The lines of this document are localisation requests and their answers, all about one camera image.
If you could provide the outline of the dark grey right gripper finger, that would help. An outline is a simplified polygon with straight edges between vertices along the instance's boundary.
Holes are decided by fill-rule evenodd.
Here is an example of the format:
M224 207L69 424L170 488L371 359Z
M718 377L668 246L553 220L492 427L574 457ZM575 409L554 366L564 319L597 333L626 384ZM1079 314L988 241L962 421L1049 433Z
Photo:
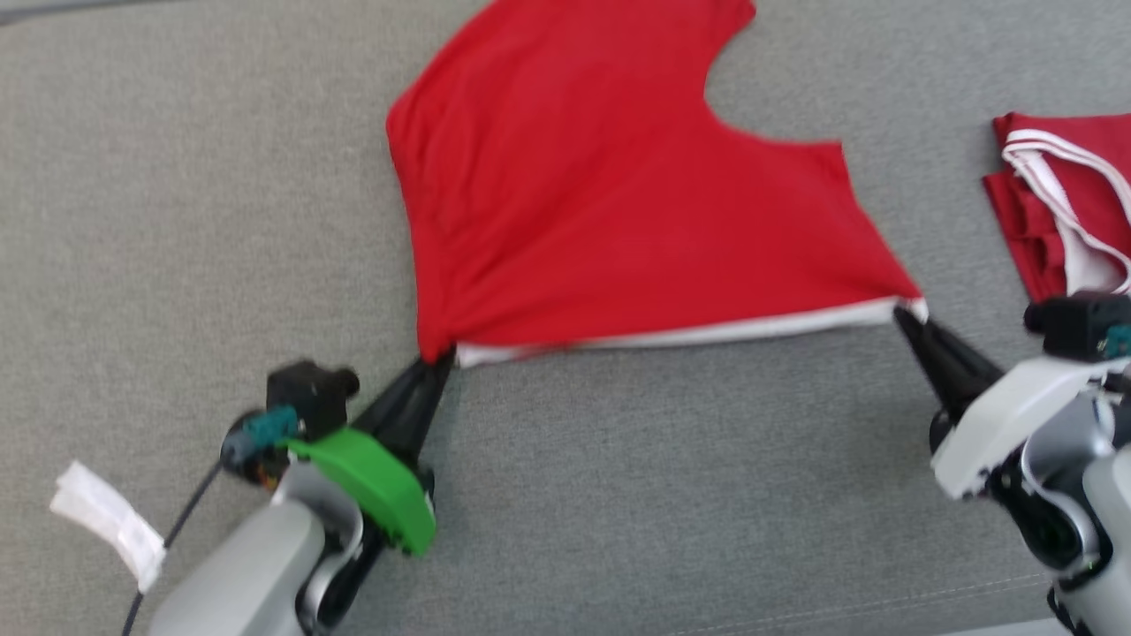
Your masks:
M949 421L960 420L974 390L974 350L943 323L924 320L912 313L909 307L895 307L893 321L903 330Z
M897 306L897 325L929 379L936 398L975 399L1005 370L933 319L922 321L908 307Z

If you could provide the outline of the red garment with white hem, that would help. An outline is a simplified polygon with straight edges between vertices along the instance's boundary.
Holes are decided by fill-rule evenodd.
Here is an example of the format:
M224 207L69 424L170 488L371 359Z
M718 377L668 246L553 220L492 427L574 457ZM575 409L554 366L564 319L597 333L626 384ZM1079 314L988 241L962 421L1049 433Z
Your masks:
M756 0L491 0L385 121L422 359L795 337L929 306L839 141L724 121Z

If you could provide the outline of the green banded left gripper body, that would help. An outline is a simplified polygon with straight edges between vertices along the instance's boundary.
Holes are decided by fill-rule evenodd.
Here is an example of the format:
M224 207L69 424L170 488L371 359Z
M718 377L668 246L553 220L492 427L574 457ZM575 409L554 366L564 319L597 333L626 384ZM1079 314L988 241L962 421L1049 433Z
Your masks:
M392 547L414 557L428 553L435 508L415 473L372 435L344 428L316 442L288 439L285 447L340 487Z

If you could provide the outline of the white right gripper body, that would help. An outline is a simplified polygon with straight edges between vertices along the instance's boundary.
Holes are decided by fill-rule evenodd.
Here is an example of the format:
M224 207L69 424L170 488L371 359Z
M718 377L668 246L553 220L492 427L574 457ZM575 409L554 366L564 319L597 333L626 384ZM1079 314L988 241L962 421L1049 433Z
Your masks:
M987 475L1085 394L1091 380L1119 373L1131 358L1086 363L1054 356L1025 360L975 398L930 459L936 483L952 500L977 495Z

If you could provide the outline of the red jersey with black lettering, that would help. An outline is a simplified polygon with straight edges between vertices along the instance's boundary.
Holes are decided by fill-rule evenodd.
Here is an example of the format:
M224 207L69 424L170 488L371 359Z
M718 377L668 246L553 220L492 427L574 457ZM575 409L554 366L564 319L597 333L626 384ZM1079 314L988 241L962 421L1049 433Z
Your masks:
M1131 112L992 126L1003 166L984 188L1031 300L1131 295Z

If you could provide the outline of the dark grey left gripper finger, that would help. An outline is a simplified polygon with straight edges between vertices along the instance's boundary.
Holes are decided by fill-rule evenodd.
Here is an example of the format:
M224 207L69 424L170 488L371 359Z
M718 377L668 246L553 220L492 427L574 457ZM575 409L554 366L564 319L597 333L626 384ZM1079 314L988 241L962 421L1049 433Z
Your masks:
M451 371L449 353L435 362L418 358L353 420L353 427L387 448L423 447Z
M446 353L435 362L418 359L392 383L389 450L405 463L413 466L418 463L455 361L454 353Z

